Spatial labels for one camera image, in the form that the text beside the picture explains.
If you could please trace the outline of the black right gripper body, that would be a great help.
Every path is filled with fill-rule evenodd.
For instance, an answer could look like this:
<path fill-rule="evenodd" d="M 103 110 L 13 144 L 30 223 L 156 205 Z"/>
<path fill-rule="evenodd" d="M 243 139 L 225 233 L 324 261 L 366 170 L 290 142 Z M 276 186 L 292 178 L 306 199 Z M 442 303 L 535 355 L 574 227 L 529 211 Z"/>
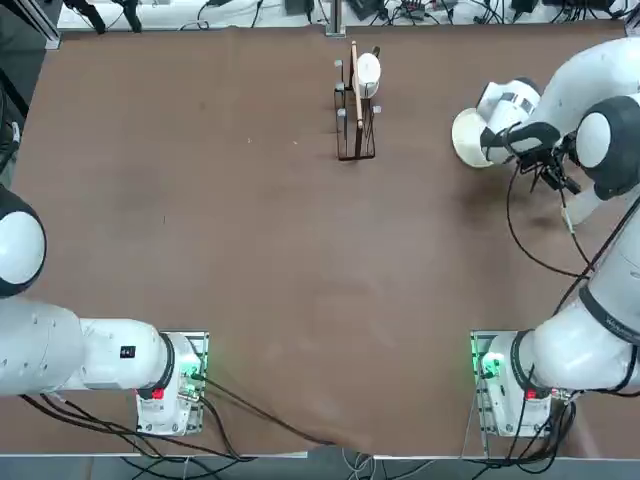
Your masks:
<path fill-rule="evenodd" d="M 564 176 L 564 160 L 567 155 L 575 153 L 576 140 L 574 137 L 563 137 L 550 147 L 536 147 L 533 151 L 523 154 L 518 162 L 521 174 L 532 171 L 552 172 L 557 176 Z"/>

